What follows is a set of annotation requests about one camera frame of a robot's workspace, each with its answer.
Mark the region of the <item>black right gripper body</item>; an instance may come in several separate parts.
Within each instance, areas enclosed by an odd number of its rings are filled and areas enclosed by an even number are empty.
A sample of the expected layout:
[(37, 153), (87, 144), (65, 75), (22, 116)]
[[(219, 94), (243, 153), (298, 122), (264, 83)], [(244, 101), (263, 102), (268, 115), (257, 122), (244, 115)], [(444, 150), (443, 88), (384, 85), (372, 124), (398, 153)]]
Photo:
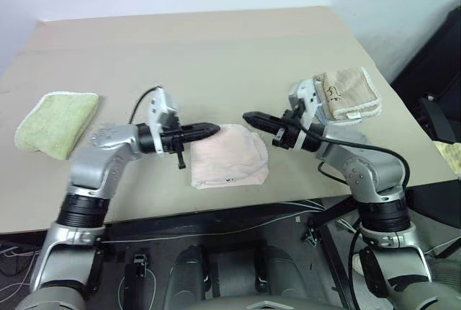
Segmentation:
[(300, 128), (303, 111), (296, 107), (285, 110), (279, 119), (279, 130), (272, 139), (272, 145), (283, 149), (300, 150), (305, 141), (305, 133)]

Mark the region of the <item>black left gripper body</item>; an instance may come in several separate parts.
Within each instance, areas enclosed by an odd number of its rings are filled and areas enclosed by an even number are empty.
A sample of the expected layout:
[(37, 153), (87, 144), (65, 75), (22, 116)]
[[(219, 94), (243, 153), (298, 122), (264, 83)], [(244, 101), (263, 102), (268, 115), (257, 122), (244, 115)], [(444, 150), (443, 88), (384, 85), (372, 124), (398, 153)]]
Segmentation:
[(173, 118), (169, 125), (163, 127), (161, 133), (161, 142), (164, 151), (170, 154), (176, 154), (178, 159), (178, 168), (185, 169), (186, 164), (184, 162), (184, 131), (179, 122), (179, 118)]

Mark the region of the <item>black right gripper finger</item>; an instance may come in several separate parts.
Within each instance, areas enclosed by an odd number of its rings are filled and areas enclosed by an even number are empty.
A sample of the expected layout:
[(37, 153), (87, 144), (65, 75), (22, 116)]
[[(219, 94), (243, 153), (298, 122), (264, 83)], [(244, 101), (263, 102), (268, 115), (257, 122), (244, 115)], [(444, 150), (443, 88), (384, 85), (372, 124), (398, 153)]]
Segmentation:
[(243, 119), (250, 125), (279, 125), (280, 119), (258, 111), (245, 112)]
[(266, 118), (244, 118), (244, 120), (253, 128), (271, 133), (272, 135), (276, 135), (281, 128), (279, 123)]

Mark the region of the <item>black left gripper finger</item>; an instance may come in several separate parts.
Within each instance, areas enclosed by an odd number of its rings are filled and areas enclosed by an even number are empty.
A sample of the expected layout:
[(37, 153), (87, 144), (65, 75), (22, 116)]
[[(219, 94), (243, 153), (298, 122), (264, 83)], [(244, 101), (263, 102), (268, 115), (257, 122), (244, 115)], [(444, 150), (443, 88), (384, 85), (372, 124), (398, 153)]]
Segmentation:
[(199, 141), (216, 134), (213, 130), (195, 130), (187, 132), (187, 141)]
[(216, 134), (220, 126), (213, 123), (192, 123), (186, 125), (186, 132), (191, 134)]

